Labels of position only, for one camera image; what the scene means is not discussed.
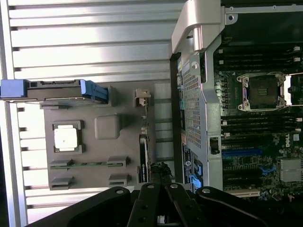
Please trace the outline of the CPU socket with metal frame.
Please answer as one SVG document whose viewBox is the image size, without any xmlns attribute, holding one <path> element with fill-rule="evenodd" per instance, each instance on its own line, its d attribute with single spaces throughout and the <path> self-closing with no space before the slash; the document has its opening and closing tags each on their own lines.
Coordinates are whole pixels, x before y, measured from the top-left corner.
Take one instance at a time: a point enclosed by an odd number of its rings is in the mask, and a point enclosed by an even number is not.
<svg viewBox="0 0 303 227">
<path fill-rule="evenodd" d="M 246 73 L 237 77 L 241 83 L 241 100 L 238 110 L 243 112 L 266 112 L 286 107 L 284 83 L 286 75 L 281 72 Z"/>
</svg>

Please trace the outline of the white expansion slot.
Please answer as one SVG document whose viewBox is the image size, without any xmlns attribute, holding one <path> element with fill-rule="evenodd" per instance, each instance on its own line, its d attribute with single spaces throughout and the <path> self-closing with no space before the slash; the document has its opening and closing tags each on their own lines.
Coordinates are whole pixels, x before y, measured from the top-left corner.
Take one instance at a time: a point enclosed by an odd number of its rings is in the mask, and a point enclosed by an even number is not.
<svg viewBox="0 0 303 227">
<path fill-rule="evenodd" d="M 258 189 L 237 189 L 237 190 L 228 190 L 227 193 L 237 196 L 239 198 L 250 198 L 250 197 L 259 197 L 260 190 Z"/>
</svg>

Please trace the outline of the green RAM stick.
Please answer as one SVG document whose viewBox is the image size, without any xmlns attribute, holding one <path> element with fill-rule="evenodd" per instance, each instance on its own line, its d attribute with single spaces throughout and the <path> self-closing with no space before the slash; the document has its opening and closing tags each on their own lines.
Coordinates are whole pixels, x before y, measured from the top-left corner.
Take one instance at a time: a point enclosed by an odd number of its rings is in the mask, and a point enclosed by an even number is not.
<svg viewBox="0 0 303 227">
<path fill-rule="evenodd" d="M 99 166 L 107 166 L 107 167 L 120 167 L 124 166 L 123 163 L 108 163 L 108 162 L 89 162 L 89 163 L 68 163 L 68 164 L 56 164 L 54 166 L 50 166 L 51 169 L 70 169 L 70 168 L 80 168 L 80 167 L 99 167 Z"/>
</svg>

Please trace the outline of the hard disk with blue carrier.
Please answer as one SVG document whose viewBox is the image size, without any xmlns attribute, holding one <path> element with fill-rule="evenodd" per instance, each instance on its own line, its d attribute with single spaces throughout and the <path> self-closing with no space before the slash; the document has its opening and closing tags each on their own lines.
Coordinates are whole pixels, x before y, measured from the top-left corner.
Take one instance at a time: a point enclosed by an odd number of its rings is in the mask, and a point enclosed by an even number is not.
<svg viewBox="0 0 303 227">
<path fill-rule="evenodd" d="M 44 106 L 108 104 L 109 90 L 84 79 L 67 81 L 3 79 L 0 81 L 0 100 Z"/>
</svg>

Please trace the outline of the open grey PC case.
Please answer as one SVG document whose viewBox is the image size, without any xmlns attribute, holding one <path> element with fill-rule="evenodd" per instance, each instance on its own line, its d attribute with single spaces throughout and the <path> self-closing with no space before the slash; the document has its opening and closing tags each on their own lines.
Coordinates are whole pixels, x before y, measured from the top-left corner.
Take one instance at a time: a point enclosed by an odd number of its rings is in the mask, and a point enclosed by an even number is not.
<svg viewBox="0 0 303 227">
<path fill-rule="evenodd" d="M 303 0 L 187 0 L 174 28 L 183 181 L 223 190 L 221 108 L 214 87 L 220 46 L 303 45 Z M 260 200 L 258 197 L 245 198 Z M 303 202 L 303 197 L 274 202 Z"/>
</svg>

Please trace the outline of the grey 3D-printed parts rack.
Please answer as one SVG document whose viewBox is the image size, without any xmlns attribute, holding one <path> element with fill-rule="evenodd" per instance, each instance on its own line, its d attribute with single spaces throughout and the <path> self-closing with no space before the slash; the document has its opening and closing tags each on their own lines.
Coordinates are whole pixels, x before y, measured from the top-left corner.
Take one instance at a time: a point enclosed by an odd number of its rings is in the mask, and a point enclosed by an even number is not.
<svg viewBox="0 0 303 227">
<path fill-rule="evenodd" d="M 160 121 L 155 117 L 156 84 L 149 82 L 99 83 L 109 90 L 108 104 L 73 106 L 44 106 L 48 183 L 51 190 L 68 190 L 138 184 L 139 110 L 133 107 L 133 91 L 137 88 L 151 92 L 152 162 L 156 163 L 156 134 Z M 54 130 L 75 128 L 76 148 L 57 149 Z M 80 167 L 51 169 L 56 164 L 108 162 L 123 163 L 120 167 Z"/>
</svg>

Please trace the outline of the blue expansion slot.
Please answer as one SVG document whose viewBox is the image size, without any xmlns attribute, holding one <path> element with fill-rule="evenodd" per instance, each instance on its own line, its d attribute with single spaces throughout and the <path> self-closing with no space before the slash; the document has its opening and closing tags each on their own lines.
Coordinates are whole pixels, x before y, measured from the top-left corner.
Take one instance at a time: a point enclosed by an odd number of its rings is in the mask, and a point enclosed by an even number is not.
<svg viewBox="0 0 303 227">
<path fill-rule="evenodd" d="M 226 149 L 222 150 L 222 156 L 254 156 L 261 155 L 262 149 L 259 148 L 246 148 L 246 149 Z"/>
</svg>

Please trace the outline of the silver CPU chip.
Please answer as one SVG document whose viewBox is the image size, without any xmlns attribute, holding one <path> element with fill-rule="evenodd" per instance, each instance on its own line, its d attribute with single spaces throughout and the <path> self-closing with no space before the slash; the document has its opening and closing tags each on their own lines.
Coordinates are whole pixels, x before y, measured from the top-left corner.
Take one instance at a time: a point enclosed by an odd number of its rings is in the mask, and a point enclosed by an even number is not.
<svg viewBox="0 0 303 227">
<path fill-rule="evenodd" d="M 54 130 L 54 143 L 57 149 L 76 148 L 78 135 L 75 128 L 57 128 Z"/>
</svg>

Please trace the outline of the silver chipset heatsink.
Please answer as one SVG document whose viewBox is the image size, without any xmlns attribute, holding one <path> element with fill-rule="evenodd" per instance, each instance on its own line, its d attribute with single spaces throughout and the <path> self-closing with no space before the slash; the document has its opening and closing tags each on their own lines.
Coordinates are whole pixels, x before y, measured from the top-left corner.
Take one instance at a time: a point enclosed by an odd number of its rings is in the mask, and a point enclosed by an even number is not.
<svg viewBox="0 0 303 227">
<path fill-rule="evenodd" d="M 280 164 L 280 180 L 282 182 L 303 181 L 303 158 L 282 159 Z"/>
</svg>

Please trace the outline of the green Dell motherboard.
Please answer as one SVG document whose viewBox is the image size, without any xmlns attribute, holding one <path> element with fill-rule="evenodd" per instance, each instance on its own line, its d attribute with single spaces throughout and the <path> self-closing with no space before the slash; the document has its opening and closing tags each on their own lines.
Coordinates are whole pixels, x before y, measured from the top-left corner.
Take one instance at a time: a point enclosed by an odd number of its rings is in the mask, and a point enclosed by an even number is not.
<svg viewBox="0 0 303 227">
<path fill-rule="evenodd" d="M 238 110 L 246 73 L 286 75 L 286 107 L 275 111 Z M 214 87 L 221 108 L 221 151 L 259 148 L 261 155 L 222 156 L 223 189 L 258 189 L 260 200 L 303 197 L 303 181 L 282 182 L 280 161 L 303 158 L 303 45 L 220 46 L 214 53 Z"/>
</svg>

